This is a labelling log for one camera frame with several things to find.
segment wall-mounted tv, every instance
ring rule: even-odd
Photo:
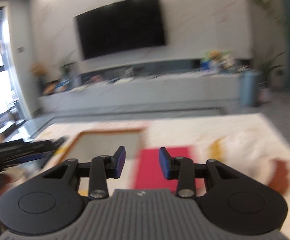
[[[125,0],[76,16],[84,59],[165,45],[159,0]]]

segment marble wall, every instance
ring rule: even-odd
[[[161,0],[167,46],[119,52],[82,61],[74,17],[121,0],[31,0],[37,60],[59,77],[58,62],[71,51],[82,73],[120,65],[200,58],[205,49],[232,49],[252,57],[252,28],[247,0]]]

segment green plant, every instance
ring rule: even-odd
[[[261,60],[261,63],[259,64],[259,70],[262,72],[263,82],[265,82],[265,85],[268,86],[268,87],[270,87],[270,74],[271,74],[271,72],[274,69],[276,69],[276,68],[284,66],[284,65],[275,65],[275,66],[273,66],[274,61],[275,61],[276,58],[282,56],[285,53],[285,51],[279,53],[275,57],[269,57],[269,52],[264,57],[264,59]]]
[[[73,50],[71,53],[69,53],[65,58],[63,58],[59,65],[61,72],[65,75],[69,75],[70,72],[70,66],[75,63],[75,61],[71,60],[72,55],[74,54],[75,50]]]

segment black circular cover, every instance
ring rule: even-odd
[[[201,197],[199,206],[214,225],[241,235],[281,228],[287,204],[276,191],[251,179],[227,179]]]
[[[58,179],[29,180],[0,198],[0,221],[21,235],[44,235],[73,223],[84,209],[81,196]]]

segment metal screw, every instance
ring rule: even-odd
[[[146,191],[139,191],[137,194],[140,197],[144,197],[147,193],[146,193]]]
[[[180,195],[181,197],[192,197],[194,195],[194,191],[192,191],[191,189],[181,189],[178,192],[178,195]]]
[[[94,197],[94,198],[104,198],[106,196],[106,192],[101,189],[96,189],[96,190],[93,190],[90,195],[91,197]]]

